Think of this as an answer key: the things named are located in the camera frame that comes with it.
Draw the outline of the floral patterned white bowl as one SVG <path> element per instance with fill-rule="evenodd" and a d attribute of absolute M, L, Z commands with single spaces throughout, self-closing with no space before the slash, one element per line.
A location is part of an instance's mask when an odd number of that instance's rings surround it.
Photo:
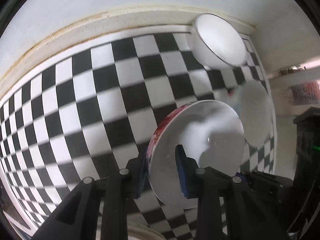
<path fill-rule="evenodd" d="M 153 133 L 146 151 L 151 188 L 165 205 L 191 209 L 197 201 L 183 196 L 175 161 L 177 145 L 200 168 L 209 166 L 232 177 L 244 152 L 244 128 L 231 106 L 202 100 L 173 110 Z"/>

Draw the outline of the small white bowl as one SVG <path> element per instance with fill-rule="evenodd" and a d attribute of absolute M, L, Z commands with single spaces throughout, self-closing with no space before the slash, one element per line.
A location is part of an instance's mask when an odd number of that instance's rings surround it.
<path fill-rule="evenodd" d="M 252 80 L 240 87 L 239 114 L 248 144 L 263 146 L 272 127 L 272 103 L 260 82 Z"/>

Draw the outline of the white bowl with dark rim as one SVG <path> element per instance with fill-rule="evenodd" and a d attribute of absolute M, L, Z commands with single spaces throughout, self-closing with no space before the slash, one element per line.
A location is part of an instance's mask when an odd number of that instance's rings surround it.
<path fill-rule="evenodd" d="M 238 68 L 247 63 L 248 52 L 242 37 L 219 16 L 196 16 L 187 43 L 195 59 L 211 69 Z"/>

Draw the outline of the white plate with striped rim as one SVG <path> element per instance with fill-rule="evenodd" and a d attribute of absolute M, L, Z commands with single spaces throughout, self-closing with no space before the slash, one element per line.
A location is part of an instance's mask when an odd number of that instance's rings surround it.
<path fill-rule="evenodd" d="M 128 240 L 165 240 L 161 233 L 140 224 L 129 224 L 127 234 Z"/>

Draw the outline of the black white checkered mat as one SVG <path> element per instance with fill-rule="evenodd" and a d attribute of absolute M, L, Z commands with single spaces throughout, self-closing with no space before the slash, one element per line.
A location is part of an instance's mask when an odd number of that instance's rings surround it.
<path fill-rule="evenodd" d="M 85 177 L 104 178 L 146 150 L 161 121 L 189 102 L 226 101 L 257 80 L 270 89 L 249 37 L 237 69 L 200 65 L 187 33 L 117 35 L 35 68 L 1 101 L 1 206 L 30 238 Z"/>

